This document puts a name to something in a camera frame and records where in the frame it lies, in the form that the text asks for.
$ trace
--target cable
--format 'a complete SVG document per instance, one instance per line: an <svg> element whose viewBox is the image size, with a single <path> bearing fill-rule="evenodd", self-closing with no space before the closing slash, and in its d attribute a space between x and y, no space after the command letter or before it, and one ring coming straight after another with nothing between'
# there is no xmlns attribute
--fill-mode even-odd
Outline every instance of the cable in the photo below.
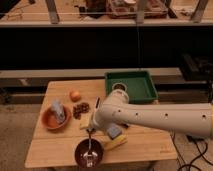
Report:
<svg viewBox="0 0 213 171"><path fill-rule="evenodd" d="M204 151L203 152L201 152L198 156L196 156L194 159L192 159L192 161L189 163L189 171L190 171L190 169L191 169L191 166L193 165L193 163L197 160L197 159L199 159L200 157L202 157L206 152L207 152L207 150L208 150L208 144L204 141L204 143L205 143L205 145L206 145L206 147L205 147L205 149L204 149Z"/></svg>
<svg viewBox="0 0 213 171"><path fill-rule="evenodd" d="M199 151L199 153L202 154L197 142L195 143L195 145L196 145L197 150ZM210 162L208 159L206 159L206 157L204 155L202 155L201 157L205 160L206 163L208 163L209 165L213 166L213 163Z"/></svg>
<svg viewBox="0 0 213 171"><path fill-rule="evenodd" d="M184 167L189 167L189 170L190 170L191 167L193 167L193 168L195 168L195 169L197 169L197 170L199 170L199 171L202 171L199 167L197 167L197 166L195 166L195 165L193 165L193 164L184 164L184 165L182 165L182 166L178 169L178 171L180 171L180 170L183 169Z"/></svg>

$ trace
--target gray floor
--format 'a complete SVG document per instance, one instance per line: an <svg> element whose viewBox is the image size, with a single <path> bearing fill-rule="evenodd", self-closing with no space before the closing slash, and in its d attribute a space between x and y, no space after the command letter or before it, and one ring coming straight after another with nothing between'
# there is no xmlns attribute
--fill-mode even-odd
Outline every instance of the gray floor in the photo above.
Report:
<svg viewBox="0 0 213 171"><path fill-rule="evenodd" d="M0 171L44 171L44 168L26 169L24 162L37 121L40 104L10 104L0 105ZM207 140L209 150L206 157L213 162L213 142ZM198 151L193 143L189 143L184 135L176 134L176 144L186 162L190 162ZM204 171L213 167L199 159L195 165ZM141 171L142 163L102 166L101 171ZM160 161L155 165L155 171L176 171L176 160ZM74 171L78 168L58 168L60 171Z"/></svg>

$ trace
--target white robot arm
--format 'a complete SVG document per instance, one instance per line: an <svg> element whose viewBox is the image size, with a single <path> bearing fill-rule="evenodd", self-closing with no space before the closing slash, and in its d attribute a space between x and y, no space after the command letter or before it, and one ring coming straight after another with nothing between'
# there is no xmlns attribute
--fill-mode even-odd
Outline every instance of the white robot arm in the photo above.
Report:
<svg viewBox="0 0 213 171"><path fill-rule="evenodd" d="M116 89L93 114L90 127L106 131L112 123L129 123L200 138L213 138L211 104L133 105Z"/></svg>

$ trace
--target bowl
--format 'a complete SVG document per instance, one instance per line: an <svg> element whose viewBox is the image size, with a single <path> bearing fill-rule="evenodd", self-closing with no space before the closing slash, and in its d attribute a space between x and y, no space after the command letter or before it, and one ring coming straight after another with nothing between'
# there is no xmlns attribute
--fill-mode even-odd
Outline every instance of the bowl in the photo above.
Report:
<svg viewBox="0 0 213 171"><path fill-rule="evenodd" d="M58 130L64 127L68 121L70 120L72 114L68 107L63 106L64 114L65 114L65 121L61 124L58 124L54 112L51 110L51 107L48 107L43 113L41 122L45 128L48 130Z"/></svg>
<svg viewBox="0 0 213 171"><path fill-rule="evenodd" d="M75 150L75 161L76 163L82 168L92 168L97 166L102 158L103 158L103 148L95 139L91 139L91 154L93 155L92 158L92 165L88 166L88 158L85 157L89 150L89 139L85 139L81 141Z"/></svg>

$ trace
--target green tray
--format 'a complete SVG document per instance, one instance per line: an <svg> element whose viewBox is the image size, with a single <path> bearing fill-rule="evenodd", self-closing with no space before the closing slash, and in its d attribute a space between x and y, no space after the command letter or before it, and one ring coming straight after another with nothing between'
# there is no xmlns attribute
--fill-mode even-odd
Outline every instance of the green tray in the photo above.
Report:
<svg viewBox="0 0 213 171"><path fill-rule="evenodd" d="M150 103L158 99L157 91L148 71L107 72L105 88L108 95L116 83L125 84L129 103Z"/></svg>

